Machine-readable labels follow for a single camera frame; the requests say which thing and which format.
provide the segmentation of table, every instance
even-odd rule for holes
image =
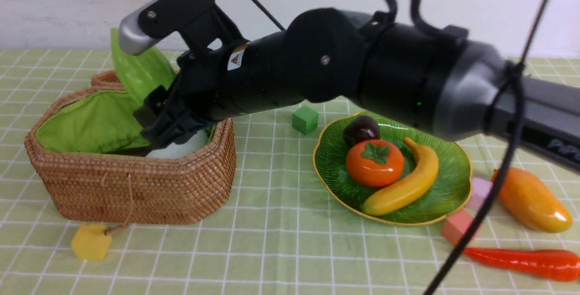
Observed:
[[[165,52],[172,62],[178,53]],[[580,86],[580,59],[532,58],[530,73]],[[23,147],[25,134],[59,96],[113,68],[106,50],[0,50],[0,294],[10,295],[419,295],[451,250],[441,224],[390,227],[350,213],[313,171],[321,129],[360,110],[344,99],[308,104],[319,127],[300,135],[295,107],[235,119],[238,170],[223,208],[191,226],[132,225],[115,235],[104,262],[70,251],[79,222],[50,201]],[[505,144],[477,136],[460,144],[474,175],[489,178]],[[497,204],[476,245],[566,248],[580,253],[580,178],[519,151],[514,166],[534,172],[576,225],[559,235],[524,229]],[[462,258],[443,295],[578,294]]]

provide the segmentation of pink block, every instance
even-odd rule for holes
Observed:
[[[447,217],[445,223],[443,224],[443,228],[441,229],[441,235],[443,235],[443,237],[445,237],[445,239],[447,239],[451,245],[455,246],[468,230],[468,227],[472,221],[473,216],[465,209],[461,209]],[[477,236],[477,233],[479,233],[479,230],[476,232],[472,239]]]
[[[491,191],[491,186],[493,185],[490,181],[486,181],[481,178],[474,177],[472,179],[473,192],[469,202],[465,205],[466,208],[474,211],[478,211],[481,205],[485,201],[487,194]]]

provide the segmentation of fake fruit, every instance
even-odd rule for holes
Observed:
[[[439,158],[433,148],[415,143],[406,137],[402,142],[408,146],[417,166],[407,176],[387,188],[369,196],[362,205],[368,215],[385,215],[412,204],[425,194],[439,174]]]
[[[344,128],[342,136],[346,145],[352,148],[364,140],[378,140],[381,134],[377,121],[367,115],[358,115]]]
[[[494,182],[499,169],[491,177]],[[560,233],[572,226],[572,217],[541,179],[511,167],[499,192],[499,201],[524,225],[536,231]]]
[[[355,182],[370,188],[392,184],[402,175],[401,151],[386,140],[358,142],[346,155],[346,171]]]
[[[464,255],[486,266],[558,282],[575,282],[580,276],[580,256],[568,250],[518,251],[468,247]]]

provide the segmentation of white object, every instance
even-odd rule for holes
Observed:
[[[184,144],[170,144],[165,149],[153,150],[146,158],[181,159],[203,148],[209,142],[205,131],[199,131]]]

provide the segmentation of warning label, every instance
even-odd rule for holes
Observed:
[[[228,71],[235,70],[236,68],[239,68],[240,66],[242,66],[242,58],[244,57],[244,51],[246,50],[248,45],[249,45],[249,43],[239,45],[238,47],[236,47],[234,49],[234,51],[232,51],[232,54],[230,55],[230,59],[227,62],[227,70]]]

